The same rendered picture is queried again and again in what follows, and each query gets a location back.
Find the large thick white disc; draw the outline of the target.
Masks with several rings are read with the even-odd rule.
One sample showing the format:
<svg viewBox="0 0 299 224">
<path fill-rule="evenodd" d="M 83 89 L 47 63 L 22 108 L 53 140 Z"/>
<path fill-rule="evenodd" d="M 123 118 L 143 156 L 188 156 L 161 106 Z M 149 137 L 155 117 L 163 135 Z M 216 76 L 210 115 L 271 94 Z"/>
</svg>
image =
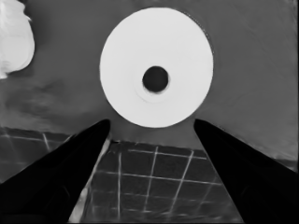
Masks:
<svg viewBox="0 0 299 224">
<path fill-rule="evenodd" d="M 160 66 L 170 77 L 164 91 L 152 93 L 144 73 Z M 213 79 L 212 47 L 202 28 L 170 7 L 132 13 L 107 37 L 99 72 L 113 109 L 135 125 L 170 127 L 191 116 L 204 102 Z"/>
</svg>

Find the white round carrier with pins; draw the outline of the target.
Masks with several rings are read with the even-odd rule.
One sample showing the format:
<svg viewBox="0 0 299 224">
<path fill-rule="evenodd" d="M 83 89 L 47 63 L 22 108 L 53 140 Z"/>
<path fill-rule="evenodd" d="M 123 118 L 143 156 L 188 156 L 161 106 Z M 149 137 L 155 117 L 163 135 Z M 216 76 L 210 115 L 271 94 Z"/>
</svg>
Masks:
<svg viewBox="0 0 299 224">
<path fill-rule="evenodd" d="M 0 0 L 0 79 L 22 70 L 33 59 L 35 40 L 24 10 L 18 0 Z"/>
</svg>

